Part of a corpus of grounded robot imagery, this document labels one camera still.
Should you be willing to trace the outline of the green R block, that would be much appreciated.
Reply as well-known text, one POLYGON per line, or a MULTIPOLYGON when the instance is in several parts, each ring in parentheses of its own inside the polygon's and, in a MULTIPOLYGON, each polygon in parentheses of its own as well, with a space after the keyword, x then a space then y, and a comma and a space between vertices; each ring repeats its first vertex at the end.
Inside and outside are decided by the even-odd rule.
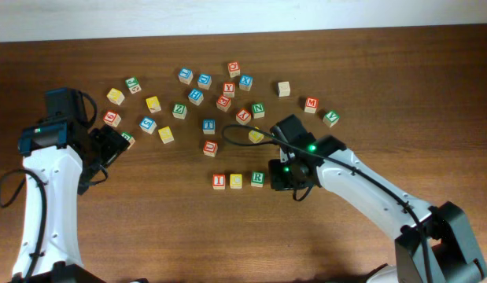
POLYGON ((253 171, 251 176, 251 186, 260 187, 264 186, 265 174, 260 171, 253 171))

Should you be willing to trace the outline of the yellow C block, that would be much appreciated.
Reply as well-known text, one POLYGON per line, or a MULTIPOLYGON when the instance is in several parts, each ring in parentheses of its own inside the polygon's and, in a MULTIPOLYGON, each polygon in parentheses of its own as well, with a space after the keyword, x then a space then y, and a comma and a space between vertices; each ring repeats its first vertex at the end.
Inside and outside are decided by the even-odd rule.
POLYGON ((242 174, 230 174, 230 187, 232 189, 241 189, 243 183, 242 174))

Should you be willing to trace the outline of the red I block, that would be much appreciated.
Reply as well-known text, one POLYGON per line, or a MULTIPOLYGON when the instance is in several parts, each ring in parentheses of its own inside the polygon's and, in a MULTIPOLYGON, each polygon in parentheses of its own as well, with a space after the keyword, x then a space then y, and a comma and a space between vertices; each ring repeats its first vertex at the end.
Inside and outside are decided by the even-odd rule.
POLYGON ((225 189, 226 188, 226 176, 225 175, 213 175, 212 176, 212 188, 213 189, 225 189))

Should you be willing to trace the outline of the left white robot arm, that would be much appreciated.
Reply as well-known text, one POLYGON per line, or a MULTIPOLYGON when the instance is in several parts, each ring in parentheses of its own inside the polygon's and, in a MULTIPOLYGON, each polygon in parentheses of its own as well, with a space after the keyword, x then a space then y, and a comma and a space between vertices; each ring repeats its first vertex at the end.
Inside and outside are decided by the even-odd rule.
POLYGON ((88 130, 66 120, 23 131, 19 150, 26 185, 24 228, 13 282, 98 282, 83 267, 77 197, 129 147, 110 126, 88 130))

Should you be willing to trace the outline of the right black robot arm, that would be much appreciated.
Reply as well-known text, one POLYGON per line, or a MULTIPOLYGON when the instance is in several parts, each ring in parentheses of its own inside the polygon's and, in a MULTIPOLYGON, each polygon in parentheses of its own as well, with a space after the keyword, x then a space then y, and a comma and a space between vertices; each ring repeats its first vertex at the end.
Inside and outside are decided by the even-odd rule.
POLYGON ((274 137, 280 157, 269 163, 274 190, 318 186, 347 201, 395 244, 396 263, 369 282, 480 282, 487 265, 464 211, 433 206, 404 192, 363 164, 332 136, 274 137))

